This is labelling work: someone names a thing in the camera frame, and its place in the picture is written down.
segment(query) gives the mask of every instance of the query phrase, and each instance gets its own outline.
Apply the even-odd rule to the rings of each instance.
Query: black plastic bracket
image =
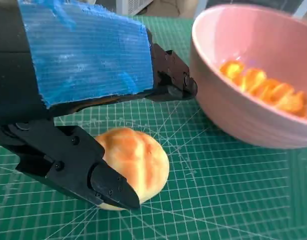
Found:
[[[0,127],[0,144],[20,156],[16,170],[94,205],[140,207],[126,178],[104,160],[105,149],[79,126],[35,120]]]

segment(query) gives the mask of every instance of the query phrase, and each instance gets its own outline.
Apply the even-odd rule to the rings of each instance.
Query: orange food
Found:
[[[288,83],[274,78],[258,68],[245,70],[245,65],[237,60],[225,62],[220,71],[242,92],[249,93],[259,100],[284,112],[305,118],[307,115],[307,95],[303,91],[296,92]]]

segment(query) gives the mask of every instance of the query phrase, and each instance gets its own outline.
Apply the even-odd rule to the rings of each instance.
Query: background floor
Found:
[[[153,0],[139,15],[193,18],[198,0]]]

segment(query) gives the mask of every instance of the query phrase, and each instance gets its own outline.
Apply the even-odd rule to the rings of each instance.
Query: bowl rim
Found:
[[[227,3],[227,4],[218,4],[216,6],[212,6],[210,8],[205,9],[203,12],[201,12],[196,17],[196,19],[194,20],[193,25],[192,25],[192,31],[191,31],[191,38],[192,38],[194,47],[197,50],[197,54],[202,59],[202,61],[214,72],[214,74],[216,74],[218,76],[218,78],[221,79],[222,82],[224,82],[226,85],[228,85],[228,87],[231,87],[235,92],[237,92],[238,94],[241,94],[244,98],[252,101],[255,104],[260,105],[261,107],[265,108],[266,110],[268,110],[268,111],[270,111],[270,112],[272,112],[276,115],[279,115],[280,117],[282,117],[284,119],[289,119],[289,120],[295,122],[296,124],[302,124],[302,125],[307,126],[307,119],[306,118],[301,118],[301,117],[292,115],[290,113],[286,113],[282,110],[278,110],[274,106],[270,106],[270,105],[260,101],[259,99],[252,97],[251,95],[247,94],[246,92],[242,92],[231,81],[225,80],[226,77],[223,76],[223,74],[220,72],[220,70],[213,63],[211,63],[208,56],[202,51],[202,48],[199,45],[197,31],[196,31],[197,25],[206,15],[208,15],[212,12],[216,12],[216,11],[227,9],[227,8],[231,8],[231,9],[239,8],[239,9],[245,9],[245,10],[256,11],[256,12],[259,12],[259,11],[260,12],[267,12],[269,14],[277,15],[280,18],[285,18],[288,21],[294,21],[294,22],[297,22],[297,23],[299,23],[301,25],[305,25],[305,26],[307,26],[307,20],[292,17],[292,15],[290,15],[286,12],[282,12],[280,10],[276,10],[276,9],[265,7],[265,6],[257,6],[257,5],[252,5],[252,4],[228,4]]]

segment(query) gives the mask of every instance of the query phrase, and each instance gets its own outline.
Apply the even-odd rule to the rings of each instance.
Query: cutting mat grid lines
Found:
[[[138,19],[189,63],[192,20]],[[0,240],[307,239],[307,149],[242,143],[195,100],[91,107],[55,123],[151,135],[169,157],[167,184],[139,210],[107,212],[14,171],[19,160],[0,147]]]

